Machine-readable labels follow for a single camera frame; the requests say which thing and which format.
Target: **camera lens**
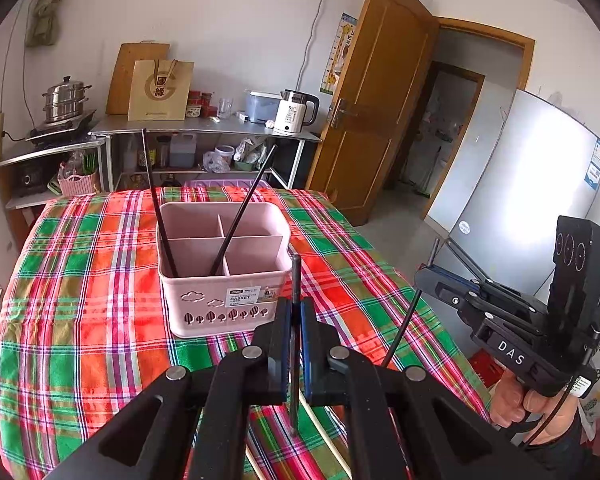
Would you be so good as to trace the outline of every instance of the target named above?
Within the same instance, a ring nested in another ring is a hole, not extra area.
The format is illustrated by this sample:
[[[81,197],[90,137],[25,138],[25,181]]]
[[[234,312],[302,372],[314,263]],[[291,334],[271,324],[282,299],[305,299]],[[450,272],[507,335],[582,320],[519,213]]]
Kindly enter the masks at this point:
[[[564,243],[564,264],[567,266],[571,265],[571,261],[573,260],[573,250],[575,247],[573,246],[573,236],[568,235],[567,241]]]
[[[555,253],[560,255],[562,253],[562,233],[558,233],[557,237],[555,238]]]
[[[579,243],[576,250],[576,270],[582,270],[582,267],[584,267],[585,256],[584,244]]]

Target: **glass cup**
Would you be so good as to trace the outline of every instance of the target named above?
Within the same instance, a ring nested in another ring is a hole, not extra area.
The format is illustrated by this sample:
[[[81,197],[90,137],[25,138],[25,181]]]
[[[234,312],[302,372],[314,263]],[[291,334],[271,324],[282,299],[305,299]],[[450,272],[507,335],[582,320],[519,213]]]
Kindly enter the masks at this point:
[[[231,115],[231,107],[234,105],[234,100],[229,97],[221,97],[218,104],[218,117],[227,119]]]

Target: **table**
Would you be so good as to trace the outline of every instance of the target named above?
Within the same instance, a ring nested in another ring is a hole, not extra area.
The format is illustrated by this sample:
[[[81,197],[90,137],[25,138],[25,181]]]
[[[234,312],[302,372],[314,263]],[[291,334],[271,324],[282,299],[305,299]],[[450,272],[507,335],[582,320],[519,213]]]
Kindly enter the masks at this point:
[[[250,123],[249,121],[241,121],[236,116],[230,116],[226,119],[222,119],[219,122],[212,121],[210,118],[195,117],[186,118],[182,121],[129,121],[125,115],[108,115],[105,116],[98,124],[91,129],[91,135],[94,137],[105,137],[107,139],[107,167],[109,168],[109,189],[116,190],[120,182],[119,175],[115,175],[116,163],[113,162],[115,157],[114,147],[112,145],[112,137],[121,134],[139,134],[146,128],[147,133],[150,134],[167,134],[172,132],[180,133],[194,133],[194,134],[227,134],[237,136],[266,136],[273,137],[276,139],[292,139],[298,141],[298,147],[296,148],[296,155],[294,157],[289,178],[285,179],[280,175],[275,168],[267,170],[271,173],[285,189],[293,189],[294,182],[296,180],[296,174],[298,173],[298,167],[300,165],[300,158],[304,150],[306,142],[322,142],[320,137],[315,136],[307,130],[302,130],[298,134],[282,134],[274,131],[271,128],[265,128],[264,124]],[[159,173],[205,173],[203,170],[180,170],[178,168],[168,168]],[[253,176],[257,174],[254,172],[244,171],[231,171],[229,173],[222,173],[226,176],[225,178],[238,178],[243,179],[245,173],[252,173]]]
[[[242,200],[243,188],[164,188],[166,201]],[[302,256],[302,294],[346,346],[378,364],[413,289],[321,194],[257,190],[280,207]],[[290,291],[287,283],[283,294]],[[0,313],[0,450],[16,478],[41,479],[173,364],[195,370],[250,341],[250,333],[177,339],[161,298],[149,192],[59,198],[32,229]],[[488,393],[432,310],[420,301],[392,366],[422,364],[487,418]],[[315,415],[346,456],[344,425]],[[253,408],[248,446],[271,478],[343,478],[301,410]],[[254,473],[247,466],[247,478]]]

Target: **pink basket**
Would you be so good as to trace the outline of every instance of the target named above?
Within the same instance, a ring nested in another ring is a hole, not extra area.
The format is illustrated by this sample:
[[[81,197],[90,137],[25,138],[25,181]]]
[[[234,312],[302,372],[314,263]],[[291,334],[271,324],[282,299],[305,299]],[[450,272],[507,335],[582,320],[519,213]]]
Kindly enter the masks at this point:
[[[60,184],[62,196],[88,195],[100,192],[97,171],[90,175],[72,175],[69,178],[58,176],[58,184]]]
[[[203,179],[203,180],[187,180],[184,183],[184,187],[226,187],[226,186],[232,186],[232,187],[245,187],[247,189],[249,189],[251,187],[251,184],[253,184],[253,180],[244,180],[244,179],[237,179],[237,178],[231,178],[231,179],[224,179],[224,180],[208,180],[208,179]],[[261,180],[259,181],[258,185],[256,186],[257,189],[270,189],[271,186],[268,182]]]
[[[168,202],[160,206],[179,278],[158,244],[158,273],[178,337],[253,330],[273,320],[291,271],[290,229],[269,202],[250,202],[216,276],[209,276],[239,202]],[[156,228],[157,240],[160,240]]]

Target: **giraffe height chart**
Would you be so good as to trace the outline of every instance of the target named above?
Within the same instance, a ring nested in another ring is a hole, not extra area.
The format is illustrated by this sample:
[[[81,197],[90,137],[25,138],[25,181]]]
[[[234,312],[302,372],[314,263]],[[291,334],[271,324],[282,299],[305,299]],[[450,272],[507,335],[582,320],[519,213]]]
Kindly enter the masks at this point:
[[[347,59],[357,24],[358,20],[356,18],[344,12],[342,13],[336,37],[331,47],[331,53],[329,54],[329,60],[327,61],[327,67],[324,69],[324,75],[322,76],[320,92],[333,95],[338,85],[338,79],[342,73],[344,62]]]

